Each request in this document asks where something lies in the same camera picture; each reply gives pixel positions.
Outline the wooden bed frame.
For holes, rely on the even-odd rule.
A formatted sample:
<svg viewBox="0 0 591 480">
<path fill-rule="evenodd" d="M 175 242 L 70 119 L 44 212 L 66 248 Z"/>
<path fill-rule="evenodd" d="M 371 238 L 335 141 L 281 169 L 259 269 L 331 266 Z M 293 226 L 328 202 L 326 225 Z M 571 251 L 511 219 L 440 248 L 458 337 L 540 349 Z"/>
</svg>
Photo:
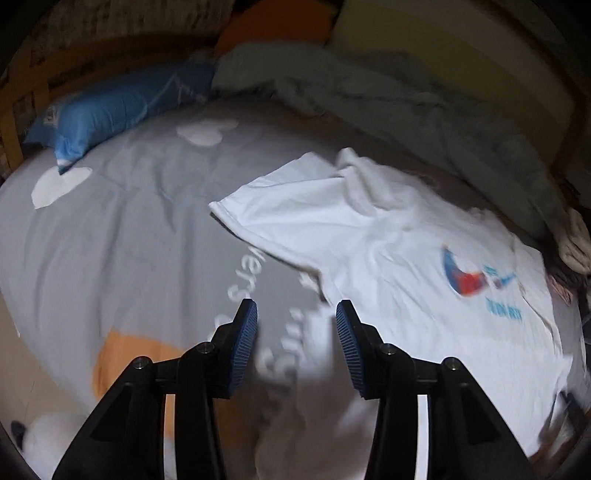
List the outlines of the wooden bed frame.
<svg viewBox="0 0 591 480">
<path fill-rule="evenodd" d="M 72 44 L 40 55 L 25 40 L 7 67 L 1 86 L 1 159 L 10 173 L 26 158 L 24 131 L 57 99 L 99 81 L 208 53 L 214 33 L 146 33 Z"/>
</svg>

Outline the orange plush cushion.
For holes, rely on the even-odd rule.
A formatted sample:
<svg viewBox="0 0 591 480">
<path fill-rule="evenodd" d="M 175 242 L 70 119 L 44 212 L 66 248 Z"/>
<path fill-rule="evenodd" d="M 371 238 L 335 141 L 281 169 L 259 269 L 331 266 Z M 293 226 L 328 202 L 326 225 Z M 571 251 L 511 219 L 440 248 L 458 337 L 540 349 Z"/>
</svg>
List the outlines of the orange plush cushion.
<svg viewBox="0 0 591 480">
<path fill-rule="evenodd" d="M 331 38 L 335 7 L 322 1 L 256 2 L 232 18 L 219 35 L 214 56 L 249 42 L 290 41 L 325 44 Z"/>
</svg>

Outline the green and white headboard pad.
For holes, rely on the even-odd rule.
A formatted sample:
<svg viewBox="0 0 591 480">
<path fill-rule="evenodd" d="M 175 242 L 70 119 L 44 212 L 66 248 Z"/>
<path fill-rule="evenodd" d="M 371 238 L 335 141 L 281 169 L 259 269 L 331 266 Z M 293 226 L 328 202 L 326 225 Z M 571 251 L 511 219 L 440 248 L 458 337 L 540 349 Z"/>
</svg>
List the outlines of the green and white headboard pad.
<svg viewBox="0 0 591 480">
<path fill-rule="evenodd" d="M 559 150 L 573 109 L 566 87 L 520 35 L 476 1 L 348 1 L 332 48 L 411 54 L 443 84 L 513 119 L 546 160 Z"/>
</svg>

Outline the beige rolled towel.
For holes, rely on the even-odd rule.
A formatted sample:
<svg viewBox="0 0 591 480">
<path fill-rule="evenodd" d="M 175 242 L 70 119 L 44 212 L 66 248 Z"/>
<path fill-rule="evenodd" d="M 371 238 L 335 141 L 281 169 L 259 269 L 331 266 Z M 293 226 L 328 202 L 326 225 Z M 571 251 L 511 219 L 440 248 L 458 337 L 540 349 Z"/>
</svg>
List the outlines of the beige rolled towel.
<svg viewBox="0 0 591 480">
<path fill-rule="evenodd" d="M 591 270 L 590 234 L 581 214 L 568 210 L 568 225 L 559 235 L 561 260 L 575 273 L 589 275 Z"/>
</svg>

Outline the person's white pyjama leg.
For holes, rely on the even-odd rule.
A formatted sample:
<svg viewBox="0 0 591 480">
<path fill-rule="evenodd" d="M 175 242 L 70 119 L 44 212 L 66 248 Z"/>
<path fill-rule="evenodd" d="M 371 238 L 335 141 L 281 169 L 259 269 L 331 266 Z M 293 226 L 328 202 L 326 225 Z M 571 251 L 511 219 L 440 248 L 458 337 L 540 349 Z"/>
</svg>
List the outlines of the person's white pyjama leg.
<svg viewBox="0 0 591 480">
<path fill-rule="evenodd" d="M 40 479 L 51 479 L 64 453 L 86 420 L 74 413 L 36 418 L 23 438 L 23 458 Z"/>
</svg>

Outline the blue pillow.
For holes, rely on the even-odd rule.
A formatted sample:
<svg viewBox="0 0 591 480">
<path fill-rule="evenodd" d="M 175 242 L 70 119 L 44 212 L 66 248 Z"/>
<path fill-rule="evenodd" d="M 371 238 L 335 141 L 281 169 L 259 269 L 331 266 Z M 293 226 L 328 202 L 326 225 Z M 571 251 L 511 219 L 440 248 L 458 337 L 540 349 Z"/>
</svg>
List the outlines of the blue pillow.
<svg viewBox="0 0 591 480">
<path fill-rule="evenodd" d="M 132 72 L 51 103 L 29 128 L 24 143 L 53 150 L 64 174 L 92 148 L 146 119 L 207 101 L 214 66 L 190 60 Z"/>
</svg>

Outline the grey-green crumpled duvet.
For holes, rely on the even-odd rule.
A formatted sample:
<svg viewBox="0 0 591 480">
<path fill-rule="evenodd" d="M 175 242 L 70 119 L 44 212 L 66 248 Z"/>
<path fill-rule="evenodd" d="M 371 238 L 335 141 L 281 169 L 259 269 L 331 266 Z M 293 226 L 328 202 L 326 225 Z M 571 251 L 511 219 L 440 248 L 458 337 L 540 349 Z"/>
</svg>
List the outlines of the grey-green crumpled duvet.
<svg viewBox="0 0 591 480">
<path fill-rule="evenodd" d="M 442 85 L 408 54 L 242 43 L 217 60 L 212 86 L 226 94 L 259 91 L 303 115 L 328 114 L 404 147 L 471 184 L 533 237 L 568 230 L 564 202 L 515 123 Z"/>
</svg>

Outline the grey printed bed sheet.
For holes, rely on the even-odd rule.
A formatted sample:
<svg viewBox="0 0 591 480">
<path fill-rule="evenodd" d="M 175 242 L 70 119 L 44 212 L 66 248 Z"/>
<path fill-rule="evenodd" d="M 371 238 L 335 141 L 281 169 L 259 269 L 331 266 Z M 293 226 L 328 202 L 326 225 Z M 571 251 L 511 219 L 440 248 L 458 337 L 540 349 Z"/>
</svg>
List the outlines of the grey printed bed sheet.
<svg viewBox="0 0 591 480">
<path fill-rule="evenodd" d="M 229 476 L 359 477 L 368 445 L 342 434 L 322 447 L 335 422 L 308 422 L 296 408 L 322 395 L 361 405 L 341 360 L 325 381 L 312 378 L 308 330 L 331 327 L 314 282 L 237 239 L 208 207 L 304 153 L 334 159 L 343 146 L 461 207 L 488 207 L 450 174 L 337 121 L 235 101 L 170 112 L 91 150 L 71 171 L 76 187 L 49 206 L 33 204 L 35 186 L 57 176 L 49 150 L 2 186 L 1 292 L 25 343 L 92 408 L 131 359 L 180 355 L 252 298 L 252 367 L 235 399 L 217 409 Z"/>
</svg>

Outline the pink folded garment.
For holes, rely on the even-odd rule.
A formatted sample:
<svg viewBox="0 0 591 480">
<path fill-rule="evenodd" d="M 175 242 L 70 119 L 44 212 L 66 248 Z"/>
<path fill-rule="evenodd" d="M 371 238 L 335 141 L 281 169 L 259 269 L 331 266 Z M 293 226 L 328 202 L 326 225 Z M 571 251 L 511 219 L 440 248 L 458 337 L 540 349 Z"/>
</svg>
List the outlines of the pink folded garment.
<svg viewBox="0 0 591 480">
<path fill-rule="evenodd" d="M 551 289 L 567 306 L 572 306 L 576 299 L 576 285 L 568 276 L 560 273 L 547 273 L 547 281 Z"/>
</svg>

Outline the white printed t-shirt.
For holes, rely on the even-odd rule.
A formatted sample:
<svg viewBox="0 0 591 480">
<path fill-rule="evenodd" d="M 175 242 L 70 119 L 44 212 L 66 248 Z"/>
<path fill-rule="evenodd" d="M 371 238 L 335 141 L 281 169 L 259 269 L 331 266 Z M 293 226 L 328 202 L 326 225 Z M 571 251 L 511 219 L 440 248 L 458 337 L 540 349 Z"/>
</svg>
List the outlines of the white printed t-shirt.
<svg viewBox="0 0 591 480">
<path fill-rule="evenodd" d="M 555 317 L 540 252 L 487 210 L 464 210 L 419 178 L 339 151 L 308 153 L 211 204 L 263 253 L 314 274 L 325 307 L 304 322 L 294 397 L 256 451 L 263 479 L 359 479 L 377 406 L 349 384 L 332 327 L 352 301 L 411 356 L 459 358 L 527 456 L 555 418 L 577 345 Z"/>
</svg>

